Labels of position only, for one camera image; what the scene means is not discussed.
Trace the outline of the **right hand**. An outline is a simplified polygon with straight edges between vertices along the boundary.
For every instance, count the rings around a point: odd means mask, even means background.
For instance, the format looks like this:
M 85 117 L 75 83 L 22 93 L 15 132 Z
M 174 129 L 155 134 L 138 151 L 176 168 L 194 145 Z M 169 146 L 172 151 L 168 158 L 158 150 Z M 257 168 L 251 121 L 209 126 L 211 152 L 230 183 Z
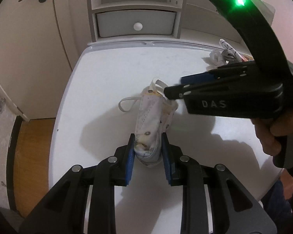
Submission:
M 267 155 L 276 156 L 280 153 L 281 144 L 276 137 L 293 134 L 293 111 L 272 122 L 264 119 L 251 119 L 255 126 L 256 137 L 260 140 L 263 152 Z

